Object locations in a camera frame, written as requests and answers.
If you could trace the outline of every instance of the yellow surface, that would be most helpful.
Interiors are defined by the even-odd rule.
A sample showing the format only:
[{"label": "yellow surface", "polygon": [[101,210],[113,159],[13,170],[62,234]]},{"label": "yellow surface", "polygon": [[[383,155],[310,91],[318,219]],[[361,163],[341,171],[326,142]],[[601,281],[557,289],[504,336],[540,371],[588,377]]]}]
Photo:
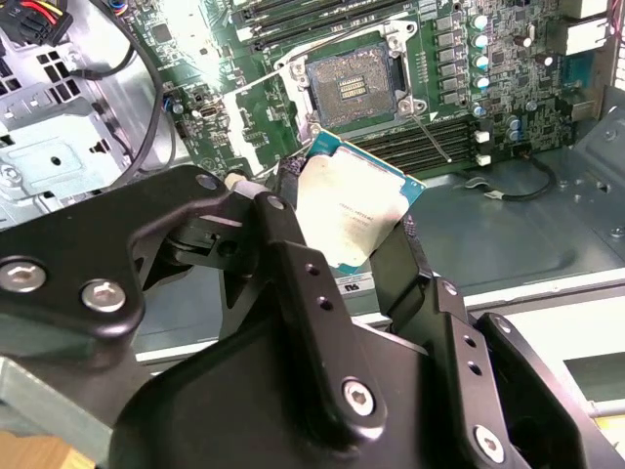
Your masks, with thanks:
[{"label": "yellow surface", "polygon": [[56,437],[17,438],[0,432],[2,469],[94,469],[95,464]]},{"label": "yellow surface", "polygon": [[596,419],[607,440],[625,458],[625,415]]}]

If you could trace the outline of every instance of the red wire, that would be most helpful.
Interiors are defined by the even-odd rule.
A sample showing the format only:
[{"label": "red wire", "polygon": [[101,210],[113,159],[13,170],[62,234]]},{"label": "red wire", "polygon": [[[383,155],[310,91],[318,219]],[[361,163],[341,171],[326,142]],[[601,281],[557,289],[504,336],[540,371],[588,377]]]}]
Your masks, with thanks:
[{"label": "red wire", "polygon": [[48,10],[46,10],[45,8],[43,8],[41,5],[33,3],[33,2],[21,2],[21,5],[23,7],[30,8],[32,10],[36,10],[37,12],[42,14],[44,17],[46,17],[46,19],[50,23],[57,24],[57,20],[55,20],[55,17],[50,15],[50,12]]}]

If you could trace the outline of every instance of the black cable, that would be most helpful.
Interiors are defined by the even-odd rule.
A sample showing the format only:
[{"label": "black cable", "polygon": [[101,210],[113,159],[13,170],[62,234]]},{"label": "black cable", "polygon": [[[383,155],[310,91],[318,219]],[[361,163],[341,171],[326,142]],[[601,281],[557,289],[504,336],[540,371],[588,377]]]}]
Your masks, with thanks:
[{"label": "black cable", "polygon": [[556,173],[545,163],[541,163],[531,155],[527,157],[527,161],[529,161],[538,171],[547,175],[547,177],[549,178],[547,184],[545,184],[545,186],[543,186],[536,192],[526,193],[524,195],[504,194],[501,197],[502,200],[506,200],[507,202],[529,202],[530,200],[534,200],[541,195],[548,193],[558,183],[558,177],[556,176]]},{"label": "black cable", "polygon": [[526,153],[522,157],[540,172],[545,173],[548,177],[547,183],[538,191],[524,193],[521,195],[510,195],[507,193],[502,193],[501,191],[493,188],[484,178],[474,178],[472,175],[465,172],[460,172],[456,174],[462,178],[467,179],[467,184],[471,184],[470,186],[466,186],[467,189],[478,189],[484,192],[484,194],[488,198],[492,198],[495,200],[505,200],[507,202],[529,202],[530,200],[535,200],[536,198],[545,195],[550,190],[552,190],[558,183],[558,177],[556,176],[556,173],[553,169],[551,169],[545,163],[538,161],[531,154]]},{"label": "black cable", "polygon": [[163,103],[163,81],[160,78],[158,73],[158,68],[152,62],[149,54],[146,49],[139,43],[137,38],[133,35],[127,27],[121,22],[121,20],[111,11],[111,9],[105,3],[100,0],[89,0],[92,5],[94,5],[100,12],[107,17],[124,35],[126,39],[130,42],[131,46],[137,52],[137,55],[141,58],[144,65],[147,68],[147,72],[149,73],[150,78],[154,84],[154,105],[152,106],[151,115],[149,117],[149,123],[146,129],[146,136],[144,137],[139,150],[137,151],[137,155],[135,159],[130,163],[130,166],[126,168],[126,171],[122,173],[122,175],[117,178],[115,182],[110,186],[111,189],[119,188],[129,183],[135,174],[141,169],[142,165],[146,161],[147,156],[154,144],[154,139],[156,138],[156,131],[158,128],[158,119],[161,113],[161,106]]},{"label": "black cable", "polygon": [[59,7],[64,12],[67,11],[67,0],[57,0],[57,7]]},{"label": "black cable", "polygon": [[121,70],[126,68],[134,57],[135,57],[135,47],[131,44],[130,46],[128,46],[128,51],[126,52],[126,55],[121,60],[121,62],[109,70],[97,71],[97,70],[91,70],[89,68],[79,68],[77,70],[71,71],[69,74],[72,76],[77,76],[84,80],[90,80],[90,81],[102,80],[103,78],[107,78],[108,76],[112,76],[115,73],[119,73]]},{"label": "black cable", "polygon": [[[165,171],[166,169],[169,169],[172,166],[172,164],[174,164],[174,160],[176,159],[176,123],[174,122],[174,119],[172,118],[171,114],[167,113],[165,114],[165,117],[167,119],[167,124],[169,127],[169,134],[171,136],[171,151],[169,153],[169,158],[167,159],[165,164],[163,164],[163,166],[160,168],[150,169],[150,170],[139,169],[138,172],[143,175],[151,176],[153,174],[160,173],[161,171]],[[110,132],[110,136],[113,138],[113,140],[117,142],[119,146],[121,146],[121,149],[123,150],[124,154],[127,154],[128,157],[130,157],[131,161],[134,161],[135,156],[133,155],[133,151],[130,149],[130,147],[128,147],[128,145],[126,145],[126,142],[124,142],[123,139],[114,132],[114,129],[111,125],[106,124],[106,127],[108,128],[108,131]]]},{"label": "black cable", "polygon": [[174,164],[174,160],[176,159],[176,122],[174,122],[174,118],[169,113],[165,114],[165,118],[167,119],[167,126],[169,127],[169,135],[171,137],[171,151],[169,152],[169,158],[160,168],[150,169],[147,171],[145,169],[139,169],[139,172],[141,174],[152,175],[160,173],[162,171],[165,171],[166,169],[169,169],[172,164]]}]

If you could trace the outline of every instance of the sticker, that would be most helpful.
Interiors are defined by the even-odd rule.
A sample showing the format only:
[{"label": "sticker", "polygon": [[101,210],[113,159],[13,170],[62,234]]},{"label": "sticker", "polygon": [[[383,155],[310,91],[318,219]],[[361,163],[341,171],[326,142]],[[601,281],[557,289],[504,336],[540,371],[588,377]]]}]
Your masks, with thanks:
[{"label": "sticker", "polygon": [[375,288],[373,275],[370,272],[358,274],[355,276],[336,278],[336,285],[342,295],[357,293]]}]

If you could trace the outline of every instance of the capacitor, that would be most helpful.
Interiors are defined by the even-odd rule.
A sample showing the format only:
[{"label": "capacitor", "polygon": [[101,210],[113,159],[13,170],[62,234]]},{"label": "capacitor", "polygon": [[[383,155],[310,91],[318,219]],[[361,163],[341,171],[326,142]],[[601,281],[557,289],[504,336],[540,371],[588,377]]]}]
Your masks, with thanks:
[{"label": "capacitor", "polygon": [[531,47],[533,42],[534,41],[532,41],[531,37],[529,36],[515,36],[515,44],[517,44],[519,47],[524,47],[525,49],[527,49],[528,47]]},{"label": "capacitor", "polygon": [[473,65],[475,65],[480,70],[488,69],[489,60],[487,56],[477,56],[473,60]]},{"label": "capacitor", "polygon": [[510,130],[519,130],[521,128],[521,121],[515,115],[511,115],[506,119],[506,125]]},{"label": "capacitor", "polygon": [[536,54],[536,57],[534,59],[536,60],[537,64],[543,66],[551,66],[554,64],[554,58],[549,54]]},{"label": "capacitor", "polygon": [[531,42],[536,40],[536,26],[531,23],[527,25],[527,37],[531,39]]},{"label": "capacitor", "polygon": [[473,18],[471,25],[478,31],[484,31],[488,26],[488,17],[486,15],[478,15]]},{"label": "capacitor", "polygon": [[519,132],[518,130],[510,129],[508,132],[506,132],[506,136],[511,142],[518,142],[521,139],[521,132]]},{"label": "capacitor", "polygon": [[472,43],[475,47],[478,47],[480,49],[488,47],[488,36],[486,36],[485,34],[479,34],[473,38]]},{"label": "capacitor", "polygon": [[473,83],[476,88],[480,88],[481,90],[485,90],[490,86],[490,80],[486,76],[479,76],[474,80]]},{"label": "capacitor", "polygon": [[474,117],[485,117],[487,114],[486,109],[484,109],[478,103],[473,104],[472,113]]}]

